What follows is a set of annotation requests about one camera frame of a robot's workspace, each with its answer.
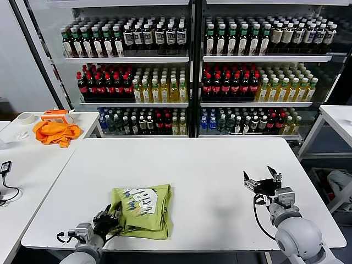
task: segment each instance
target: robotic arm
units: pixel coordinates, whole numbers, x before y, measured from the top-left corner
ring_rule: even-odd
[[[268,169],[273,178],[260,181],[250,179],[244,172],[244,185],[256,194],[254,208],[256,204],[267,205],[270,221],[277,228],[275,241],[283,254],[292,264],[306,264],[306,260],[311,264],[343,264],[325,244],[319,228],[302,218],[299,208],[294,205],[295,193],[290,187],[281,186],[281,173],[269,166]]]

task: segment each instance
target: orange cloth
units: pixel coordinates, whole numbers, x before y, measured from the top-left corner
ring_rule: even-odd
[[[40,121],[33,128],[35,138],[45,145],[59,143],[60,147],[68,147],[71,139],[81,134],[81,129],[75,124],[63,124],[52,121]]]

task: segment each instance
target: display refrigerator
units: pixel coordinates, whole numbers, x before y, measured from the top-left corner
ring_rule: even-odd
[[[108,137],[277,136],[297,148],[352,43],[349,0],[13,2],[61,105],[99,111]]]

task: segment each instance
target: tape roll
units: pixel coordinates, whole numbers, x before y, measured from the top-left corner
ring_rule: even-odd
[[[18,123],[28,125],[35,121],[35,116],[32,113],[24,112],[17,117]]]

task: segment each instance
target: white wall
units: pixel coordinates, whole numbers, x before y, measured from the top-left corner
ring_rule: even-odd
[[[0,3],[0,24],[0,97],[16,113],[56,107],[7,0]]]

